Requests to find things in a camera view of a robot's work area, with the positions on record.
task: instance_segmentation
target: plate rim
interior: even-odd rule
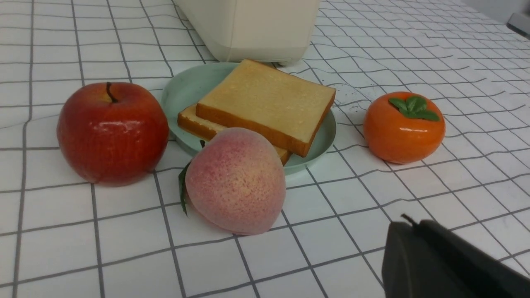
[[[215,62],[215,63],[208,63],[208,64],[202,64],[202,65],[197,65],[197,66],[192,66],[188,69],[185,69],[179,73],[177,73],[176,75],[174,75],[167,83],[166,85],[164,86],[163,90],[162,90],[162,95],[161,95],[161,98],[160,98],[160,105],[162,107],[162,109],[164,110],[164,114],[166,115],[166,118],[168,120],[168,122],[170,121],[169,119],[169,115],[168,113],[166,112],[167,111],[167,108],[165,107],[167,105],[167,101],[168,101],[168,97],[169,97],[169,87],[171,85],[174,85],[175,82],[179,79],[179,78],[182,78],[182,77],[186,77],[189,75],[189,73],[191,72],[194,72],[194,71],[197,71],[197,69],[200,69],[200,68],[209,68],[209,67],[212,67],[214,65],[226,65],[226,66],[234,66],[234,68],[238,65],[239,63],[237,62]],[[318,156],[312,158],[312,159],[309,159],[307,161],[304,161],[302,163],[299,163],[299,164],[295,164],[295,165],[284,165],[284,170],[287,172],[289,170],[293,170],[293,169],[298,169],[298,168],[304,168],[306,166],[308,166],[308,164],[310,163],[314,163],[316,162],[318,159],[320,159],[324,154],[326,154],[329,149],[333,146],[334,142],[335,142],[335,139],[337,137],[337,119],[335,117],[335,114],[333,112],[333,110],[330,109],[328,110],[328,113],[326,113],[326,116],[324,116],[324,119],[322,120],[322,123],[321,123],[321,126],[319,127],[319,130],[320,128],[322,127],[322,124],[326,121],[325,119],[327,117],[331,117],[330,120],[332,120],[331,122],[333,123],[332,127],[333,127],[333,136],[331,137],[331,141],[330,141],[330,145],[326,147],[325,150],[323,150],[323,152],[321,154],[319,154]],[[186,145],[186,147],[188,147],[187,150],[185,150],[184,148],[182,148],[183,150],[185,151],[192,151],[193,152],[193,155],[197,154],[200,150],[195,150],[194,148],[192,148],[191,146],[189,146],[185,141],[183,141],[181,138],[178,137],[178,135],[171,129],[171,126],[170,126],[170,132],[175,136],[176,138],[176,141],[177,143],[179,144],[179,147],[182,147],[180,143]]]

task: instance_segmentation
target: peach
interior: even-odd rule
[[[278,153],[245,128],[219,132],[191,160],[189,203],[205,220],[234,234],[267,232],[283,207],[286,186]]]

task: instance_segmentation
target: toast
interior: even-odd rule
[[[209,141],[213,139],[217,133],[226,128],[225,126],[197,117],[195,115],[195,107],[196,105],[194,104],[179,113],[176,121],[177,125],[182,128],[182,130],[205,141]],[[278,147],[274,147],[274,149],[276,149],[281,163],[285,165],[287,161],[289,161],[291,153]]]
[[[245,59],[197,103],[196,113],[225,127],[253,130],[272,145],[305,157],[335,92]]]

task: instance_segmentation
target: black object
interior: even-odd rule
[[[530,279],[432,220],[391,222],[386,298],[530,298]]]

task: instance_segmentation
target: apple stem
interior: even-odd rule
[[[112,101],[112,103],[117,103],[118,100],[112,95],[112,93],[110,93],[110,85],[112,85],[112,83],[107,82],[107,95],[110,97],[110,100]]]

